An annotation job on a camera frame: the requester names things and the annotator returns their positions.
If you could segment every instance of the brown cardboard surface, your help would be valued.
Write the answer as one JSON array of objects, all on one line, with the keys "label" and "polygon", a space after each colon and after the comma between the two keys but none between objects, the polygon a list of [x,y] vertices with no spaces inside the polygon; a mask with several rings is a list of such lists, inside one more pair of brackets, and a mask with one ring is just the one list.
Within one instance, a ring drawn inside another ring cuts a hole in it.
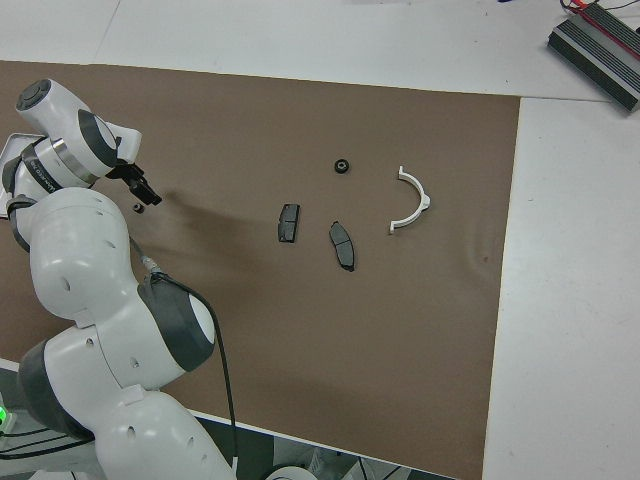
[{"label": "brown cardboard surface", "polygon": [[[143,132],[138,164],[164,201],[138,215],[124,183],[96,187],[214,304],[239,421],[481,478],[517,98],[113,66],[0,72],[0,138],[30,132],[13,106],[41,77]],[[400,165],[432,206],[389,235],[418,205]],[[301,205],[295,244],[277,240],[284,203]],[[353,273],[335,258],[335,220]],[[37,302],[7,222],[0,259],[0,356],[17,361],[68,323]],[[226,416],[214,357],[166,391]]]}]

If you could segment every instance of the cable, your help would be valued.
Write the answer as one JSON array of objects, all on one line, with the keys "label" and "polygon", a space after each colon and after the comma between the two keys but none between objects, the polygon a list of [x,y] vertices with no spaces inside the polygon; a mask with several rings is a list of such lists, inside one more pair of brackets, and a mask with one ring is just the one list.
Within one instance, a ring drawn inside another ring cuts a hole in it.
[{"label": "cable", "polygon": [[44,433],[48,432],[49,428],[41,428],[40,430],[32,430],[30,432],[21,432],[21,433],[3,433],[0,432],[1,437],[14,438],[14,437],[26,437],[27,435],[35,435],[36,433]]},{"label": "cable", "polygon": [[400,465],[398,465],[396,468],[394,468],[389,473],[387,473],[384,477],[382,477],[382,480],[389,480],[389,477],[394,473],[396,473],[398,470],[400,470]]},{"label": "cable", "polygon": [[633,0],[633,2],[625,3],[624,5],[620,5],[618,7],[609,7],[605,8],[605,10],[618,10],[619,8],[628,7],[629,5],[633,5],[634,3],[638,3],[640,0]]},{"label": "cable", "polygon": [[39,440],[37,442],[25,443],[24,445],[20,445],[18,447],[8,448],[7,450],[1,450],[0,453],[9,453],[14,450],[20,450],[22,448],[32,447],[34,445],[40,445],[41,443],[53,442],[54,440],[60,440],[62,438],[66,438],[66,435],[60,435],[59,437],[47,438],[45,440]]},{"label": "cable", "polygon": [[59,447],[47,448],[45,450],[37,450],[35,452],[26,452],[26,453],[10,453],[4,454],[0,453],[0,460],[22,460],[24,458],[33,458],[40,457],[42,455],[48,455],[50,453],[61,452],[63,450],[69,450],[70,448],[79,447],[80,445],[84,445],[86,443],[93,442],[93,438],[88,440],[82,440],[80,442],[68,443],[66,445],[60,445]]},{"label": "cable", "polygon": [[169,283],[172,283],[176,287],[181,288],[182,290],[186,291],[187,293],[193,295],[200,302],[202,302],[202,304],[209,311],[209,314],[211,314],[211,318],[213,319],[213,326],[214,326],[215,331],[216,331],[216,339],[218,341],[218,348],[220,350],[220,359],[222,360],[222,372],[224,374],[224,383],[225,383],[225,387],[226,387],[226,390],[227,390],[227,403],[228,403],[228,407],[229,407],[229,417],[230,417],[230,420],[231,420],[231,432],[232,432],[232,435],[233,435],[233,461],[232,461],[232,466],[235,466],[237,468],[238,427],[236,425],[236,413],[235,413],[235,409],[234,409],[234,406],[233,406],[233,395],[231,393],[231,380],[230,380],[230,376],[229,376],[229,365],[227,363],[227,354],[225,352],[224,343],[222,341],[222,330],[220,328],[220,322],[218,321],[218,317],[216,316],[216,313],[213,311],[213,307],[207,301],[206,298],[204,298],[202,295],[200,295],[198,292],[196,292],[192,288],[187,287],[186,285],[178,282],[177,280],[174,280],[172,277],[170,277],[169,275],[164,273],[160,269],[158,264],[152,258],[150,258],[147,255],[145,255],[145,253],[142,250],[142,248],[140,247],[140,245],[138,245],[138,243],[131,236],[129,236],[129,241],[131,242],[131,246],[133,247],[133,249],[136,251],[136,253],[140,257],[140,261],[142,262],[142,264],[151,272],[151,278],[152,279],[153,278],[162,278],[163,280],[165,280],[165,281],[167,281]]},{"label": "cable", "polygon": [[362,457],[358,457],[358,463],[360,464],[360,470],[362,470],[362,476],[364,477],[364,480],[369,480],[369,478],[367,477],[367,472],[364,471],[364,465],[362,464]]}]

